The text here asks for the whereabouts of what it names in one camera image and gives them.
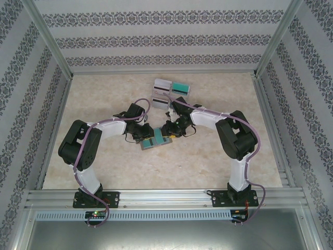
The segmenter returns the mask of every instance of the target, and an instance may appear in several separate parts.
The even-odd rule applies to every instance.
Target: damask pattern wall
[[[305,0],[261,76],[324,249],[333,249],[332,17],[332,1]]]
[[[254,70],[290,0],[35,1],[74,73]]]
[[[18,0],[0,0],[0,249],[40,178],[69,81]]]

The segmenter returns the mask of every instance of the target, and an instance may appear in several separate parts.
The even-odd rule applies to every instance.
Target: gray metal panel
[[[36,221],[83,221],[85,211],[39,211]],[[108,221],[231,220],[230,210],[115,211]],[[92,218],[92,221],[103,219]]]
[[[294,209],[263,210],[250,224],[226,221],[36,221],[28,249],[307,249]]]

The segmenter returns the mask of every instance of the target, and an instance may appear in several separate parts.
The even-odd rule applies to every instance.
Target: metal extrusion bar
[[[204,189],[117,191],[120,192],[119,208],[112,210],[230,210],[243,208],[213,208],[211,197],[206,194],[207,190]],[[261,201],[263,192],[259,189],[256,191],[258,200]],[[263,209],[308,207],[301,187],[268,188],[266,191]],[[30,191],[24,209],[35,211],[80,210],[72,207],[75,192],[76,190]]]

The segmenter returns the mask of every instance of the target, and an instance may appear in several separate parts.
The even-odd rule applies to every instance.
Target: black bracket
[[[105,201],[109,208],[118,208],[119,205],[119,192],[102,192],[101,199]],[[82,195],[82,192],[76,192],[73,201],[73,208],[105,208],[103,203],[98,202],[90,203],[87,202],[85,195]]]
[[[213,207],[245,207],[246,201],[249,207],[258,207],[258,197],[255,190],[250,190],[247,196],[234,203],[228,196],[228,190],[208,190],[207,194],[211,196]]]

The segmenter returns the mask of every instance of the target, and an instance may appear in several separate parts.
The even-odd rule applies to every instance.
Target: purple cable
[[[98,198],[97,196],[95,196],[93,193],[89,192],[89,191],[83,186],[83,184],[82,184],[82,182],[79,180],[79,177],[78,177],[78,174],[77,174],[77,171],[78,171],[78,164],[79,164],[79,161],[80,161],[80,158],[81,158],[82,152],[83,152],[84,145],[85,145],[85,143],[86,143],[86,141],[87,141],[88,135],[89,135],[91,129],[93,129],[95,126],[97,126],[97,125],[99,125],[99,124],[102,124],[102,123],[105,123],[105,122],[109,122],[109,121],[130,121],[130,120],[137,120],[137,119],[139,119],[139,118],[141,118],[141,117],[144,117],[144,116],[149,112],[149,110],[150,110],[150,101],[149,101],[148,99],[145,99],[145,98],[140,98],[140,99],[136,100],[134,103],[136,104],[137,102],[139,102],[139,101],[143,101],[143,100],[147,101],[147,103],[148,103],[148,108],[147,108],[147,111],[144,112],[142,115],[137,116],[137,117],[134,117],[134,118],[110,118],[110,119],[106,119],[106,120],[103,120],[103,121],[100,121],[100,122],[94,123],[93,125],[91,125],[91,126],[88,128],[88,130],[87,130],[87,132],[86,132],[86,134],[85,134],[85,136],[84,136],[84,139],[83,139],[83,141],[82,141],[82,145],[81,145],[81,147],[80,147],[80,150],[79,150],[78,156],[77,156],[77,158],[76,158],[76,160],[75,160],[75,163],[74,163],[74,166],[73,166],[74,176],[75,176],[75,179],[76,179],[76,181],[78,182],[80,188],[81,188],[84,192],[86,192],[88,195],[90,195],[90,196],[93,197],[94,199],[96,199],[96,200],[98,200],[99,202],[101,202],[101,203],[105,206],[105,209],[106,209],[106,211],[107,211],[107,215],[106,215],[105,219],[104,219],[101,223],[99,223],[99,224],[97,224],[97,225],[94,225],[94,226],[90,225],[90,224],[89,224],[89,221],[90,221],[90,219],[91,219],[92,217],[89,217],[88,220],[87,220],[88,227],[94,227],[94,228],[97,228],[97,227],[102,226],[102,225],[108,220],[109,215],[110,215],[110,208],[109,208],[108,204],[107,204],[106,202],[104,202],[102,199],[100,199],[100,198]]]
[[[250,161],[250,159],[252,159],[252,158],[253,158],[253,157],[259,152],[260,147],[261,147],[261,141],[260,141],[260,137],[259,137],[258,132],[256,131],[256,129],[255,129],[251,124],[247,123],[246,121],[244,121],[244,120],[242,120],[242,119],[240,119],[240,118],[238,118],[238,117],[234,117],[234,116],[231,116],[231,115],[227,115],[227,114],[224,114],[224,113],[219,113],[219,112],[212,111],[212,110],[208,110],[208,109],[196,108],[196,107],[194,107],[194,106],[192,106],[192,105],[182,103],[182,102],[176,100],[175,98],[172,98],[172,97],[171,97],[170,95],[168,95],[168,94],[165,94],[165,93],[164,93],[164,95],[167,96],[171,101],[173,101],[173,102],[177,102],[177,103],[182,104],[182,105],[184,105],[184,106],[186,106],[186,107],[189,107],[189,108],[192,108],[192,109],[196,109],[196,110],[199,110],[199,111],[202,111],[202,112],[211,113],[211,114],[214,114],[214,115],[219,115],[219,116],[223,116],[223,117],[231,118],[231,119],[233,119],[233,120],[239,121],[239,122],[245,124],[249,129],[251,129],[252,132],[255,134],[255,137],[257,137],[257,139],[258,139],[258,146],[257,146],[256,150],[253,152],[253,154],[251,154],[251,155],[249,156],[249,158],[247,158],[247,160],[246,160],[246,162],[245,162],[245,174],[244,174],[244,177],[245,177],[245,180],[246,180],[249,184],[251,184],[251,185],[253,185],[253,186],[258,186],[258,187],[260,187],[260,188],[263,190],[263,195],[262,195],[262,200],[261,200],[261,202],[259,203],[259,206],[258,206],[258,208],[255,210],[254,214],[253,214],[249,219],[247,219],[245,222],[243,222],[244,224],[247,223],[248,221],[250,221],[250,220],[251,220],[251,219],[257,214],[257,212],[258,212],[259,209],[261,208],[262,204],[264,203],[264,200],[265,200],[265,197],[266,197],[266,189],[265,189],[265,187],[264,187],[263,185],[253,183],[253,182],[251,182],[251,181],[248,180],[248,167],[249,167],[249,161]]]

